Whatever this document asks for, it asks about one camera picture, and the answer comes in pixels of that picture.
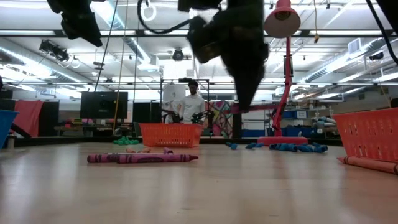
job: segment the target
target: pole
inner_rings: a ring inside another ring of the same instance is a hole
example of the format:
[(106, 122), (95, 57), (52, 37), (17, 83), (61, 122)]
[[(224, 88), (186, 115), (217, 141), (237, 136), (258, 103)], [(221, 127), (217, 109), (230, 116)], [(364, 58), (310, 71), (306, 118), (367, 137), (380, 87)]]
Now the pole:
[(290, 41), (291, 37), (286, 38), (286, 56), (284, 57), (284, 75), (285, 75), (285, 90), (277, 108), (276, 114), (272, 121), (272, 127), (274, 128), (274, 136), (282, 136), (282, 129), (280, 128), (280, 121), (282, 121), (283, 113), (289, 98), (290, 87), (292, 86), (292, 56), (290, 53)]

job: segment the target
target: television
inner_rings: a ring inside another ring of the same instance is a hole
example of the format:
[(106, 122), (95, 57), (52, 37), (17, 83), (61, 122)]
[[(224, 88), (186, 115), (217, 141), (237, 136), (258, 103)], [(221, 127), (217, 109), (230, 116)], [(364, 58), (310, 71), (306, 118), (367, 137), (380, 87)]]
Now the television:
[[(82, 92), (80, 103), (80, 118), (114, 119), (117, 92)], [(119, 92), (119, 119), (127, 118), (127, 102), (129, 93)]]

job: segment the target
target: white shirt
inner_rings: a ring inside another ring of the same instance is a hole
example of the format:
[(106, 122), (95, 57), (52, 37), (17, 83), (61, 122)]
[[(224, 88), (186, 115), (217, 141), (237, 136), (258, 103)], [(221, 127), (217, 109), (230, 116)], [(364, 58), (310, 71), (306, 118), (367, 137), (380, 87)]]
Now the white shirt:
[(181, 101), (180, 116), (183, 117), (185, 124), (191, 124), (192, 115), (200, 112), (205, 112), (205, 100), (197, 94), (186, 96)]

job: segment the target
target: purple crayon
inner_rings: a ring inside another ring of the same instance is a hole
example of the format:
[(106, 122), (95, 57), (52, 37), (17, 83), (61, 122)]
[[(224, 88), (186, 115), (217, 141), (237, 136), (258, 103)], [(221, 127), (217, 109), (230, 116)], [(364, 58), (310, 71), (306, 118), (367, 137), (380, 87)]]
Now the purple crayon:
[(197, 156), (187, 154), (131, 154), (119, 155), (118, 163), (144, 163), (144, 162), (189, 162), (198, 159)]
[(91, 154), (87, 156), (87, 162), (117, 162), (119, 154)]

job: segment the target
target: black cable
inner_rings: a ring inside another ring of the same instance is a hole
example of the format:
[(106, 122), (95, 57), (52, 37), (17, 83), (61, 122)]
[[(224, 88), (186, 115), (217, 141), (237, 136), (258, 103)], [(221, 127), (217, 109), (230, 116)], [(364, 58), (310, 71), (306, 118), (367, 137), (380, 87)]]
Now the black cable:
[(116, 10), (117, 10), (117, 8), (118, 8), (118, 2), (119, 2), (119, 0), (116, 0), (115, 6), (114, 6), (114, 12), (113, 12), (113, 17), (112, 17), (112, 23), (111, 23), (111, 27), (110, 27), (110, 29), (109, 29), (109, 36), (108, 36), (108, 39), (107, 39), (107, 41), (106, 41), (104, 56), (102, 57), (101, 67), (100, 67), (100, 69), (99, 69), (97, 82), (95, 83), (94, 92), (97, 91), (98, 82), (100, 81), (101, 72), (102, 72), (103, 67), (104, 67), (106, 51), (108, 50), (109, 40), (111, 39), (111, 33), (112, 33), (112, 28), (113, 28), (113, 22), (114, 22), (114, 18), (115, 18), (115, 15), (116, 15)]
[(383, 35), (384, 41), (386, 42), (387, 49), (388, 49), (388, 52), (390, 53), (392, 60), (398, 65), (398, 58), (396, 57), (396, 55), (391, 47), (391, 43), (390, 43), (390, 40), (388, 39), (386, 30), (384, 29), (384, 26), (381, 23), (379, 16), (377, 15), (376, 11), (374, 10), (372, 2), (370, 0), (366, 0), (366, 3), (368, 4), (374, 19), (376, 20), (377, 25), (380, 28), (381, 34)]
[(142, 14), (141, 14), (142, 2), (143, 2), (143, 0), (138, 0), (138, 2), (137, 2), (137, 15), (138, 15), (139, 22), (141, 23), (141, 25), (142, 25), (145, 29), (147, 29), (148, 31), (151, 31), (151, 32), (154, 33), (154, 34), (168, 34), (169, 32), (178, 30), (179, 28), (182, 28), (183, 26), (188, 25), (189, 22), (191, 21), (190, 19), (187, 19), (186, 21), (183, 21), (183, 22), (177, 24), (176, 26), (173, 26), (173, 27), (171, 27), (171, 28), (169, 28), (169, 29), (162, 30), (162, 31), (157, 31), (157, 30), (151, 29), (151, 28), (149, 28), (149, 27), (147, 26), (147, 24), (146, 24), (146, 23), (144, 22), (144, 20), (142, 19)]

